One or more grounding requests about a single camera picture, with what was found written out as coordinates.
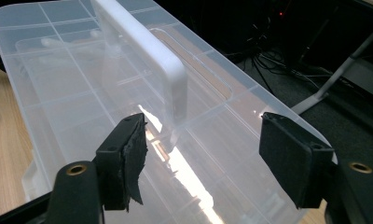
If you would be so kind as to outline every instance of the black clamp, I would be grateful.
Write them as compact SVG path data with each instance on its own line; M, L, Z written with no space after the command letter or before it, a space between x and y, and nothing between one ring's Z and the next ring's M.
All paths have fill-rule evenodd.
M56 175L53 191L0 216L0 224L104 223L105 210L143 204L139 174L147 152L144 114L123 119L96 150L93 161L77 161Z
M297 208L327 201L327 223L373 224L373 167L338 157L335 150L291 119L262 116L259 154Z

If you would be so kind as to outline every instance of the wooden table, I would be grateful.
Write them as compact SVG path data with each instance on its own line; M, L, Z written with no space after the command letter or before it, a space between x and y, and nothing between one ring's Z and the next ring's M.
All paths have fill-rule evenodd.
M7 74L0 71L0 215L24 204L21 178L33 160L32 144ZM302 224L324 221L325 203L310 210Z

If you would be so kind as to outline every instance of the plastic storage box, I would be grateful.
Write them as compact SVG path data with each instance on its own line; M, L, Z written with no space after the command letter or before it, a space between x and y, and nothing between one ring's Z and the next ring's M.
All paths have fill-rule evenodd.
M285 115L325 139L155 2L92 3L0 8L0 52L34 145L26 198L143 112L144 205L106 212L107 223L297 222L303 211L258 155L260 116Z

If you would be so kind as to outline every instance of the translucent plastic lid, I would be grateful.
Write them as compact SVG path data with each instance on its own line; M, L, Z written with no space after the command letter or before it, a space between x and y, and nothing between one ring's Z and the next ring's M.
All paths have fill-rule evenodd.
M106 212L107 223L303 215L258 155L260 116L282 114L325 139L155 2L2 7L0 52L49 187L65 164L92 160L121 119L145 114L144 205Z

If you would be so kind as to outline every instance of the metal stand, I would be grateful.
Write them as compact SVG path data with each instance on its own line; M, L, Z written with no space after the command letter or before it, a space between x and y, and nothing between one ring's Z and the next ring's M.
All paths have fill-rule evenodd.
M324 86L318 90L314 95L305 99L297 105L294 105L291 109L297 114L301 114L312 106L322 101L327 95L327 91L335 82L344 74L347 69L354 63L354 61L361 55L361 53L373 42L373 33L364 41L364 43L338 68L338 70L332 75L330 79L326 81Z

